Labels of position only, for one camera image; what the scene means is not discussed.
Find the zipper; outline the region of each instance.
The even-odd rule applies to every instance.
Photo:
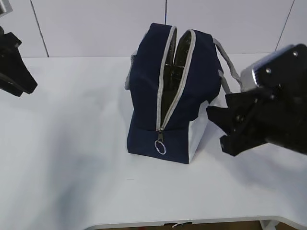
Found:
[[[159,75],[159,88],[158,88],[158,94],[157,94],[156,131],[158,132],[158,139],[155,141],[154,145],[155,145],[155,148],[157,149],[157,151],[162,155],[166,154],[166,147],[163,144],[163,131],[164,131],[170,117],[172,116],[172,114],[173,114],[173,112],[174,112],[174,110],[175,110],[175,108],[176,108],[176,106],[177,106],[177,104],[178,104],[178,102],[181,98],[183,90],[185,88],[188,73],[189,73],[189,68],[190,68],[190,64],[191,64],[191,60],[192,60],[192,55],[193,55],[193,51],[194,51],[195,43],[196,43],[195,32],[193,30],[189,30],[189,32],[191,33],[191,43],[190,43],[186,63],[185,63],[185,66],[184,66],[184,70],[183,70],[183,73],[182,73],[182,77],[181,77],[181,80],[180,80],[179,88],[178,88],[177,93],[176,93],[176,95],[175,95],[166,115],[165,115],[163,123],[161,124],[161,106],[162,106],[162,96],[163,96],[163,86],[164,86],[163,72],[164,72],[166,56],[168,54],[168,50],[169,50],[171,39],[173,37],[174,30],[175,30],[175,27],[173,26],[171,28],[170,34],[168,36],[166,47],[165,47],[165,50],[164,50],[164,55],[163,55],[163,59],[162,59],[162,63],[161,63],[161,69],[160,69],[160,75]],[[161,152],[159,150],[159,148],[157,146],[158,144],[162,145],[164,152]]]

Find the navy blue bag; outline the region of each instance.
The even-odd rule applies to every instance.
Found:
[[[128,152],[188,164],[204,133],[206,107],[223,70],[210,34],[153,23],[131,56],[126,81],[134,112]]]

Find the table surface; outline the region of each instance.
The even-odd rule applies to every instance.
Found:
[[[230,58],[241,71],[262,56]],[[307,229],[307,156],[270,144],[229,156],[211,122],[190,165],[128,154],[129,57],[24,61],[35,92],[0,92],[0,229],[258,219]]]

